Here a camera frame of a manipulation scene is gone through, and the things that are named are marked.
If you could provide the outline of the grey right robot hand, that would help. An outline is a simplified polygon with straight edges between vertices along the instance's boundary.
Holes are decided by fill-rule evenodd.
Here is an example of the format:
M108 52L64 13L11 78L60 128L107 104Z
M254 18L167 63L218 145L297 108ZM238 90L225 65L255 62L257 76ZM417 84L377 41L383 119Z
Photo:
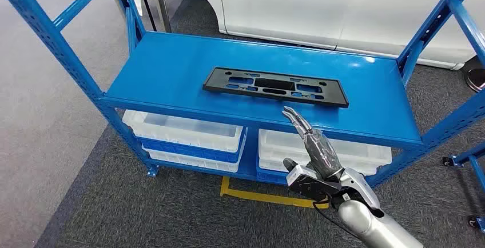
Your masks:
M310 157L309 164L319 179L338 182L343 167L332 145L321 130L313 128L295 109L284 106L282 114L294 125Z

